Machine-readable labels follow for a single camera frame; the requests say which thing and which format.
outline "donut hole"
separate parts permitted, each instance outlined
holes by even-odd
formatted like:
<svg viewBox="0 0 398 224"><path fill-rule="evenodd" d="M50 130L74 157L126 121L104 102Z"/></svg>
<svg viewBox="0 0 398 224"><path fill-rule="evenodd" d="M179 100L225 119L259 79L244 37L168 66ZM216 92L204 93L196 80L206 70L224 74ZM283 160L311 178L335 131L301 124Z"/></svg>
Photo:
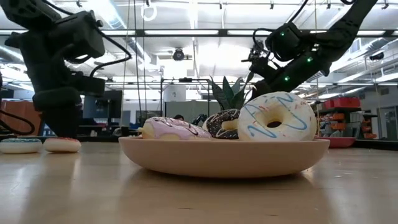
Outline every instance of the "donut hole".
<svg viewBox="0 0 398 224"><path fill-rule="evenodd" d="M238 119L232 120L232 121L224 121L221 124L221 128L224 130L235 130L238 128Z"/></svg>
<svg viewBox="0 0 398 224"><path fill-rule="evenodd" d="M282 124L282 122L280 122L280 121L278 121L278 120L272 120L272 121L269 121L269 122L268 122L267 127L268 127L268 128L277 128L277 127L279 127L281 124Z"/></svg>

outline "table surface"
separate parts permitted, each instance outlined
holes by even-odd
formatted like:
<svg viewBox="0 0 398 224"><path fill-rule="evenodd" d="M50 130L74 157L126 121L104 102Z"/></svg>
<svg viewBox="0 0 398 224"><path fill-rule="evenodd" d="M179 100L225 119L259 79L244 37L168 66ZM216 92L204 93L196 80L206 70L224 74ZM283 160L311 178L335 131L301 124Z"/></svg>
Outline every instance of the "table surface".
<svg viewBox="0 0 398 224"><path fill-rule="evenodd" d="M398 152L329 150L298 175L212 180L133 164L116 143L0 155L0 223L396 223Z"/></svg>

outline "donut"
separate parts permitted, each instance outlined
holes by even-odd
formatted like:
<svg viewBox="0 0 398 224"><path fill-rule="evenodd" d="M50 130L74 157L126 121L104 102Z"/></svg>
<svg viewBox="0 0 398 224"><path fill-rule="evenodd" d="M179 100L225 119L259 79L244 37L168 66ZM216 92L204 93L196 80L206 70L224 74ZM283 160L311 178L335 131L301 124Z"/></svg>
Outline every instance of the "donut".
<svg viewBox="0 0 398 224"><path fill-rule="evenodd" d="M315 114L299 96L275 92L258 96L241 109L243 141L310 141L317 131Z"/></svg>
<svg viewBox="0 0 398 224"><path fill-rule="evenodd" d="M239 139L238 118L240 110L230 109L211 115L203 124L203 129L208 131L213 138Z"/></svg>
<svg viewBox="0 0 398 224"><path fill-rule="evenodd" d="M211 134L202 128L173 118L153 117L145 121L142 128L143 139L163 140L209 140Z"/></svg>
<svg viewBox="0 0 398 224"><path fill-rule="evenodd" d="M9 138L0 142L0 152L4 154L36 153L43 148L39 139Z"/></svg>
<svg viewBox="0 0 398 224"><path fill-rule="evenodd" d="M45 140L44 149L48 152L78 152L81 148L79 140L71 138L48 138Z"/></svg>

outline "ceiling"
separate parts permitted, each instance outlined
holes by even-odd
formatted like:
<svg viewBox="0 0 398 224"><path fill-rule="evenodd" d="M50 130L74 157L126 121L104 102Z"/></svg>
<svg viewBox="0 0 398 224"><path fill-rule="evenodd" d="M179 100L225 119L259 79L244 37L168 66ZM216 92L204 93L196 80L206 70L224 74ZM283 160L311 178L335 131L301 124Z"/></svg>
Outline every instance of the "ceiling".
<svg viewBox="0 0 398 224"><path fill-rule="evenodd" d="M106 30L126 29L256 29L258 27L278 28L300 7L301 0L273 0L273 9L270 1L260 0L152 0L150 8L144 9L145 1L120 1L120 0L89 0L80 1L83 7L78 7L73 0L53 0L62 9L78 12L81 10L94 10L98 19L104 21ZM384 1L379 1L364 20L361 30L396 30L398 27L398 0L389 0L389 7L382 9ZM348 9L340 0L331 0L331 8L327 9L327 1L309 0L307 6L294 20L300 29L327 29L339 19ZM18 30L23 27L10 22L0 10L0 32L2 30ZM5 46L3 43L7 36L0 36L0 63L3 66L22 64L18 59L20 52ZM161 75L165 78L209 78L214 77L221 82L223 76L233 82L238 77L245 77L248 73L249 63L241 63L242 59L248 57L253 42L250 37L138 37L137 43L140 50L138 57L134 45L128 45L125 37L113 37L119 44L126 46L133 54L133 58L124 64L112 65L96 73L97 77L114 78L114 81L122 82L117 77L128 76L125 81L132 82L144 80L147 85L140 86L141 89L160 88ZM107 40L104 41L106 55L91 59L82 65L68 67L72 70L81 70L88 75L96 66L95 62L108 62L116 58L123 58L124 53ZM355 46L349 50L344 57L332 66L329 77L319 77L320 83L336 83L350 75L364 70L365 73L347 81L347 83L368 83L370 78L378 78L388 73L394 73L395 62L388 64L385 73L381 73L380 64L397 58L398 44L395 38L376 39L360 38ZM174 62L171 56L176 48L183 49L189 60ZM369 56L382 50L385 54L383 60L370 61ZM136 89L137 85L110 85L112 89L130 88ZM336 86L324 86L318 91L333 91ZM344 86L344 89L357 88L357 86ZM306 86L298 89L300 93L311 93L315 91L314 86Z"/></svg>

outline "beige ceramic plate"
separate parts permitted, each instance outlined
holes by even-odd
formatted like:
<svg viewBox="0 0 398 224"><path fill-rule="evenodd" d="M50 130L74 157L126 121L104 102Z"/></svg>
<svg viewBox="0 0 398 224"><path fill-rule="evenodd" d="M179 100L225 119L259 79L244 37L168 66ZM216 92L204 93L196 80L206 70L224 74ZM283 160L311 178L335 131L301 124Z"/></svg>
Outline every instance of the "beige ceramic plate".
<svg viewBox="0 0 398 224"><path fill-rule="evenodd" d="M164 141L119 138L136 164L168 174L251 178L287 175L316 164L329 140L299 142Z"/></svg>

